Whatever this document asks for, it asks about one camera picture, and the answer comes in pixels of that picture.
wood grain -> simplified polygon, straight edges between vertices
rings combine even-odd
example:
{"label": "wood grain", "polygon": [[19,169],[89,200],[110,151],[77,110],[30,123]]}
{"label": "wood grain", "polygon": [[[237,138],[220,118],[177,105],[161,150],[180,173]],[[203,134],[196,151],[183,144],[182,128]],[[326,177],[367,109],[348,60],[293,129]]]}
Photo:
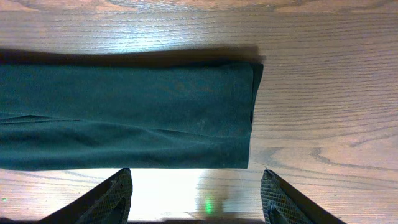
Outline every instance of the wood grain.
{"label": "wood grain", "polygon": [[[262,219],[267,167],[345,222],[397,222],[397,1],[79,2],[1,0],[3,57],[265,64],[249,169],[133,169],[130,219],[203,218],[207,200],[218,215]],[[116,171],[0,170],[0,217],[42,218]]]}
{"label": "wood grain", "polygon": [[397,13],[396,0],[1,0],[0,11]]}

